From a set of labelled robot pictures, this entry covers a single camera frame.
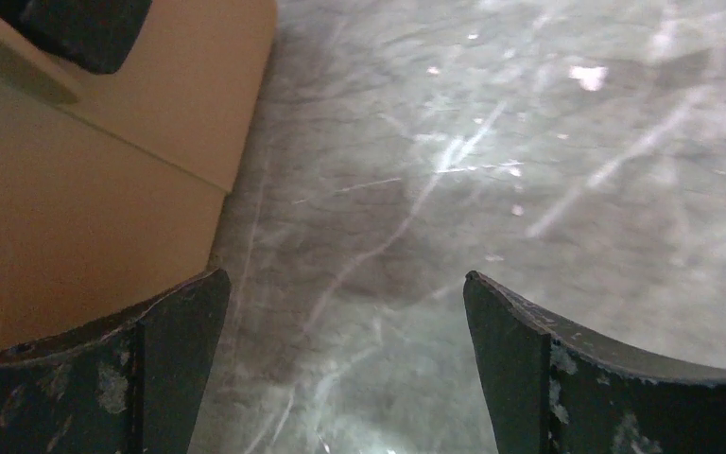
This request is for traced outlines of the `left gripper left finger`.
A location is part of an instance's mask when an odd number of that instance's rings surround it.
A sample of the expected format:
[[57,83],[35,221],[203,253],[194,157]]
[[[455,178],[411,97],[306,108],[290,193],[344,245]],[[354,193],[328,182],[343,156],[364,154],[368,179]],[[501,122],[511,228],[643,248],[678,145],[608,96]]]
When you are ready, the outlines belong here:
[[232,291],[208,270],[0,352],[0,453],[184,453]]

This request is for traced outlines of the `tan tool case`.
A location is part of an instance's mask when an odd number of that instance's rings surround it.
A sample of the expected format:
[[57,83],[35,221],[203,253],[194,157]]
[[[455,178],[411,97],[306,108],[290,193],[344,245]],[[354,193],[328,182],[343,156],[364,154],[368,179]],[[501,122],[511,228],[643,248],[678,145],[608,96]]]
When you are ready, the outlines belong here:
[[0,351],[206,268],[277,19],[272,1],[155,1],[94,75],[0,18]]

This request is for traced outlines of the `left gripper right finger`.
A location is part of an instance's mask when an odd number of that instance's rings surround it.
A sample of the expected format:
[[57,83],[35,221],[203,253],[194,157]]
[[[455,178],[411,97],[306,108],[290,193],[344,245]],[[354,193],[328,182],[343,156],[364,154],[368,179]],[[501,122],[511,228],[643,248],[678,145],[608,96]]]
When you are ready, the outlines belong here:
[[602,335],[470,271],[464,306],[501,453],[726,453],[726,369]]

